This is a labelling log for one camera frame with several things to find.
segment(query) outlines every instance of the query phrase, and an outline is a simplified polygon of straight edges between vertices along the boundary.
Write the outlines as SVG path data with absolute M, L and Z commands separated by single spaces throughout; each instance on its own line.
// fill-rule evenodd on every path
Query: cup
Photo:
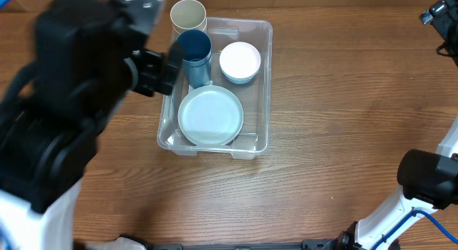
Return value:
M 185 51 L 182 68 L 192 88 L 210 83 L 212 42 L 205 32 L 193 29 L 180 34 L 177 42 Z
M 207 32 L 207 11 L 197 0 L 182 0 L 170 10 L 173 29 L 181 34 L 190 29 Z

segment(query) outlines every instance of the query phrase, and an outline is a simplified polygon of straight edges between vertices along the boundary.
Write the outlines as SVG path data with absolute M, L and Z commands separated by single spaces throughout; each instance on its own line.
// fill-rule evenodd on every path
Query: tabletop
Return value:
M 153 243 L 230 244 L 335 238 L 395 189 L 412 149 L 434 152 L 458 113 L 457 67 L 418 15 L 428 6 L 209 9 L 273 26 L 267 155 L 181 157 L 156 142 L 162 96 L 131 93 L 83 178 L 74 237 L 129 233 Z M 1 14 L 1 93 L 33 57 L 35 14 Z M 165 13 L 148 42 L 164 52 Z M 458 207 L 434 216 L 458 236 Z M 426 219 L 403 249 L 452 249 Z

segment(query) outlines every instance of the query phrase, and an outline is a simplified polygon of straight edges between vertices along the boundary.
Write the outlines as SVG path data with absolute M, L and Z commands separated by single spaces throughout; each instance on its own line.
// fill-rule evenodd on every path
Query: clear plastic container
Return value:
M 178 155 L 196 156 L 200 151 L 230 153 L 235 159 L 252 160 L 265 154 L 269 145 L 271 121 L 271 61 L 272 26 L 267 21 L 208 17 L 207 34 L 213 45 L 211 82 L 230 90 L 242 103 L 243 127 L 227 145 L 213 147 L 192 144 L 178 125 L 178 109 L 183 98 L 192 90 L 183 74 L 177 78 L 173 93 L 164 96 L 157 132 L 160 147 Z M 172 33 L 172 40 L 177 37 Z M 230 82 L 220 68 L 222 50 L 233 42 L 252 44 L 261 55 L 257 75 L 244 85 Z

